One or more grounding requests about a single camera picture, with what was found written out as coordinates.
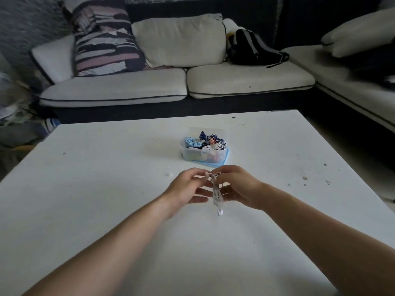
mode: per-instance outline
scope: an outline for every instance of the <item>container of cables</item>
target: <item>container of cables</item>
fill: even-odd
[[[190,128],[180,141],[182,156],[212,167],[225,164],[229,154],[228,136],[225,130]]]

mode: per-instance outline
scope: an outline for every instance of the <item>clear plastic box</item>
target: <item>clear plastic box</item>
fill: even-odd
[[[185,147],[185,138],[191,137],[193,139],[199,139],[200,132],[203,131],[206,135],[217,134],[218,138],[224,139],[227,143],[227,148],[224,150],[217,149],[198,149],[198,148],[187,148]],[[197,161],[200,163],[213,163],[221,164],[225,161],[228,153],[228,136],[225,130],[220,129],[207,129],[207,128],[190,128],[185,136],[180,141],[180,149],[182,156],[187,161]]]

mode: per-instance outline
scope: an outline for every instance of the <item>white cable bundle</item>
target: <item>white cable bundle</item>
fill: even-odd
[[[209,180],[213,184],[213,204],[218,208],[218,216],[221,216],[224,213],[222,206],[224,205],[224,198],[222,197],[220,187],[215,184],[218,174],[212,174],[206,172],[206,179]]]

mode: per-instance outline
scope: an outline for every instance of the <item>person's left hand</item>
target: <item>person's left hand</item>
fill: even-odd
[[[205,169],[192,168],[181,172],[170,186],[160,196],[166,199],[170,204],[170,217],[174,216],[186,204],[196,204],[208,202],[207,197],[211,197],[212,192],[200,187],[209,185],[206,180],[205,173],[209,172]]]

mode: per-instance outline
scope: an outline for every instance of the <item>textured wallpaper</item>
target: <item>textured wallpaper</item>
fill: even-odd
[[[57,2],[60,0],[1,0],[0,52],[28,84],[36,67],[28,52],[35,46],[70,33]],[[154,3],[180,0],[126,0]]]

